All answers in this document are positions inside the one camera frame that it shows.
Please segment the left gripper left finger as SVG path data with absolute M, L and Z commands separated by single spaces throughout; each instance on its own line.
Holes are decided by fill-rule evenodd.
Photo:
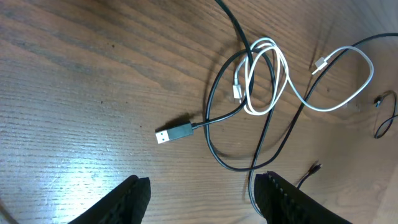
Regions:
M 150 198 L 150 178 L 131 175 L 70 223 L 140 224 Z

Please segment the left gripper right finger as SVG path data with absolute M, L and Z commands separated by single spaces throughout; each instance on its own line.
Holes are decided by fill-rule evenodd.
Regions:
M 269 224 L 343 224 L 349 222 L 273 171 L 256 175 L 254 199 Z

